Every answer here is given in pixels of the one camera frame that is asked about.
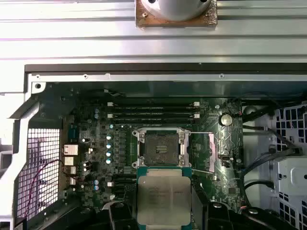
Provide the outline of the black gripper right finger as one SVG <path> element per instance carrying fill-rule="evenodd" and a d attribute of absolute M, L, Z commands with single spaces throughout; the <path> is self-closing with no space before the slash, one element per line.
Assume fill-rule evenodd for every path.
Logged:
<path fill-rule="evenodd" d="M 286 230 L 288 223 L 269 212 L 246 207 L 236 213 L 225 204 L 210 201 L 196 183 L 191 189 L 191 213 L 199 230 Z"/>

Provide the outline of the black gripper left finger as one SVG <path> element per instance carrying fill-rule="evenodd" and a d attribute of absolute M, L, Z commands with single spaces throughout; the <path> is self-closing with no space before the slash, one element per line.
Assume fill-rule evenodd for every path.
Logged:
<path fill-rule="evenodd" d="M 89 216 L 73 224 L 72 230 L 136 230 L 137 221 L 128 204 L 108 202 L 99 211 L 90 211 Z"/>

